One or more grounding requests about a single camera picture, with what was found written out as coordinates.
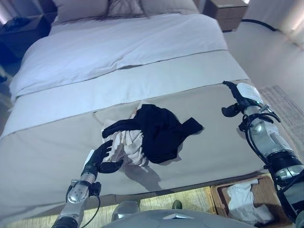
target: gray carpet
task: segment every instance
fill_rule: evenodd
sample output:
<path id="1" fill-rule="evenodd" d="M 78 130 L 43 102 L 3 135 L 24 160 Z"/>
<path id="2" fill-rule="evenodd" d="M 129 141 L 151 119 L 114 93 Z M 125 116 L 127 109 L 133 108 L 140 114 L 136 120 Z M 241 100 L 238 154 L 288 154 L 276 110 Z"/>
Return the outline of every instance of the gray carpet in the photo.
<path id="1" fill-rule="evenodd" d="M 304 161 L 304 114 L 278 85 L 258 89 L 264 102 L 281 118 L 282 126 L 294 142 L 295 149 Z"/>

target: white bedsheet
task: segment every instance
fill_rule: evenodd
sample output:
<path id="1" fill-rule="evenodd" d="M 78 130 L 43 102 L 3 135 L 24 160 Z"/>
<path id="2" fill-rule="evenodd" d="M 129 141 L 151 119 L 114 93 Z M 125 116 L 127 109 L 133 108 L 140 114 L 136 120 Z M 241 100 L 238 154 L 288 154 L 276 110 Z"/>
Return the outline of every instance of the white bedsheet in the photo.
<path id="1" fill-rule="evenodd" d="M 155 17 L 163 17 L 165 16 L 164 14 L 162 15 L 157 15 L 157 16 L 152 16 L 151 18 Z M 145 18 L 133 18 L 133 19 L 127 19 L 127 20 L 132 20 L 132 21 L 140 21 Z M 52 28 L 49 32 L 49 36 L 57 34 L 59 32 L 64 32 L 64 31 L 72 31 L 72 30 L 81 30 L 81 29 L 93 29 L 96 27 L 100 27 L 103 25 L 107 26 L 113 26 L 113 25 L 118 25 L 121 23 L 126 22 L 126 19 L 110 19 L 110 20 L 98 20 L 98 19 L 80 19 L 76 21 L 70 21 L 66 23 L 60 23 L 58 20 L 58 16 L 55 18 L 54 22 L 52 23 Z"/>
<path id="2" fill-rule="evenodd" d="M 121 69 L 17 99 L 1 136 L 71 116 L 201 86 L 248 79 L 228 51 Z"/>
<path id="3" fill-rule="evenodd" d="M 12 101 L 120 69 L 227 49 L 217 22 L 205 15 L 169 14 L 66 30 L 38 40 L 10 85 Z"/>

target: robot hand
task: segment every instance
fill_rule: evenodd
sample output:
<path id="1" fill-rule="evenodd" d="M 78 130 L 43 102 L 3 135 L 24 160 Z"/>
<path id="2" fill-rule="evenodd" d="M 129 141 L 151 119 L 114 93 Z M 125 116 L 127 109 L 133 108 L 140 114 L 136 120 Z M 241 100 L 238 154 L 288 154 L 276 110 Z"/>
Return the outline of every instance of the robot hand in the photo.
<path id="1" fill-rule="evenodd" d="M 81 175 L 89 172 L 97 177 L 98 172 L 113 173 L 120 169 L 124 162 L 123 160 L 118 162 L 103 162 L 103 159 L 109 156 L 108 152 L 111 151 L 112 143 L 113 140 L 109 140 L 98 147 L 98 149 L 90 152 Z"/>
<path id="2" fill-rule="evenodd" d="M 91 150 L 86 159 L 80 179 L 71 182 L 66 194 L 66 205 L 52 228 L 78 228 L 83 219 L 86 201 L 90 196 L 96 196 L 98 199 L 98 208 L 95 215 L 97 214 L 101 204 L 99 198 L 101 184 L 95 182 L 98 173 L 116 172 L 123 164 L 123 160 L 118 162 L 103 162 L 103 159 L 109 156 L 108 152 L 111 151 L 112 143 L 113 140 L 110 140 L 102 144 L 98 149 Z"/>
<path id="3" fill-rule="evenodd" d="M 223 84 L 230 88 L 237 100 L 236 104 L 222 108 L 223 115 L 233 117 L 243 114 L 239 129 L 245 133 L 248 144 L 269 170 L 285 214 L 297 224 L 296 227 L 302 228 L 304 165 L 274 125 L 274 120 L 281 122 L 279 117 L 264 104 L 253 86 L 227 81 Z"/>

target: pillow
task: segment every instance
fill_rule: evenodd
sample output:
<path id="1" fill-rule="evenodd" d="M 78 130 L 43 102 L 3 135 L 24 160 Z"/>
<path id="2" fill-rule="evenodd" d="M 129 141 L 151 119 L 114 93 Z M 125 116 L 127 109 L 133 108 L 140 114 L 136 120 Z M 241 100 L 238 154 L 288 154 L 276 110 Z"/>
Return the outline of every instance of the pillow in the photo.
<path id="1" fill-rule="evenodd" d="M 109 0 L 108 17 L 134 18 L 143 15 L 140 0 Z"/>
<path id="2" fill-rule="evenodd" d="M 53 0 L 58 10 L 58 21 L 105 16 L 108 0 Z"/>
<path id="3" fill-rule="evenodd" d="M 142 7 L 147 16 L 164 13 L 199 13 L 193 0 L 142 0 Z"/>

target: wooden nightstand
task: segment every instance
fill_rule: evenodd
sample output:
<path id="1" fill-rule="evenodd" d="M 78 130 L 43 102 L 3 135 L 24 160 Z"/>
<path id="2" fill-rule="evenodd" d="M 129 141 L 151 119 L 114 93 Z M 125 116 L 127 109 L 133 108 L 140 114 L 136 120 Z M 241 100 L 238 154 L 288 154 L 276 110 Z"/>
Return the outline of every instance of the wooden nightstand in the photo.
<path id="1" fill-rule="evenodd" d="M 18 61 L 33 43 L 49 34 L 50 24 L 42 15 L 28 18 L 31 22 L 17 30 L 0 31 L 0 63 Z"/>
<path id="2" fill-rule="evenodd" d="M 247 8 L 242 0 L 207 0 L 203 14 L 218 20 L 223 31 L 231 31 L 238 27 Z"/>

